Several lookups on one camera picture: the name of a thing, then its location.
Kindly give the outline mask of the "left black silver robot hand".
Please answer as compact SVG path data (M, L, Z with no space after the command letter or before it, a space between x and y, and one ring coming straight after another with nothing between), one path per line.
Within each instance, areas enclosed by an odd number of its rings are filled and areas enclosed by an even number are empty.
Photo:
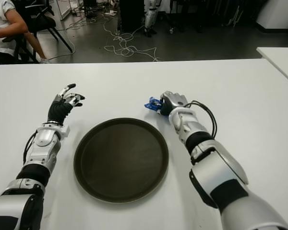
M48 110L48 123L62 126L65 118L73 108L83 106L82 101L85 99L83 95L73 92L69 93L75 87L75 83L69 84L56 94Z

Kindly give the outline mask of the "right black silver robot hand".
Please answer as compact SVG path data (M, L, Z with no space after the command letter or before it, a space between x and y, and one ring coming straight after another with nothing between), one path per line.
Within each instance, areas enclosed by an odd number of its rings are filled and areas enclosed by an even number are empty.
M184 107L188 103L184 95L170 91L165 91L162 93L160 96L160 101L162 102L160 114L163 116L169 116L172 110L177 107Z

